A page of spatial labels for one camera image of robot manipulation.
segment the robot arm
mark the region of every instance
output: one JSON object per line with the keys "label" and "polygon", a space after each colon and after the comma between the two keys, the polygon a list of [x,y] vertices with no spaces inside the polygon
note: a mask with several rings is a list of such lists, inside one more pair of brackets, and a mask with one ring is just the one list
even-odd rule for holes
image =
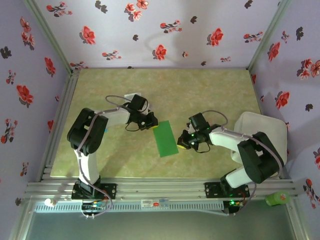
{"label": "robot arm", "polygon": [[91,184],[100,188],[100,175],[97,169],[96,151],[101,144],[105,129],[113,125],[129,125],[130,123],[136,123],[138,129],[141,131],[158,126],[157,118],[152,111],[149,111],[148,101],[144,97],[136,94],[133,96],[132,101],[126,102],[119,108],[105,110],[102,114],[97,116],[89,131],[88,138],[80,150],[79,156],[77,149],[84,139],[84,136],[87,134],[88,128],[95,115],[96,113],[89,108],[82,109],[67,134],[67,140],[74,149],[78,162],[81,161],[83,175],[80,171],[77,182],[79,185],[78,189],[92,198],[96,197],[97,192],[89,186],[89,183],[85,178]]}
{"label": "robot arm", "polygon": [[234,154],[238,153],[241,158],[243,166],[221,178],[221,188],[225,193],[232,192],[233,189],[251,182],[260,184],[279,171],[277,160],[253,139],[267,146],[284,166],[280,155],[263,132],[246,136],[217,124],[210,126],[202,113],[190,117],[187,127],[188,130],[183,130],[182,135],[178,138],[179,147],[198,151],[200,143],[207,143],[208,146],[214,145],[230,149]]}

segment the green textured mat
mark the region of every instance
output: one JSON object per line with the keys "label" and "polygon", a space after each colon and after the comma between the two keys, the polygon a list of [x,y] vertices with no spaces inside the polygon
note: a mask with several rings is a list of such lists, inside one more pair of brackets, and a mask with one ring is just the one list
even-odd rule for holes
{"label": "green textured mat", "polygon": [[153,134],[160,157],[170,156],[179,152],[169,121],[159,122],[159,126],[153,129]]}

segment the wall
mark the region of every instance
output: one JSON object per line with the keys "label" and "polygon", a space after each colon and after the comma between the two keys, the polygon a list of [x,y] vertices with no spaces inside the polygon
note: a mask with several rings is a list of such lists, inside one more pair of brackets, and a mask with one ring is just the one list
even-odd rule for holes
{"label": "wall", "polygon": [[0,22],[0,239],[8,239],[27,182],[36,181],[67,71],[21,0],[2,3]]}
{"label": "wall", "polygon": [[318,3],[292,1],[251,71],[264,114],[287,124],[286,169],[304,192],[299,199],[311,239],[319,239],[320,223]]}
{"label": "wall", "polygon": [[245,68],[279,0],[34,0],[72,68]]}

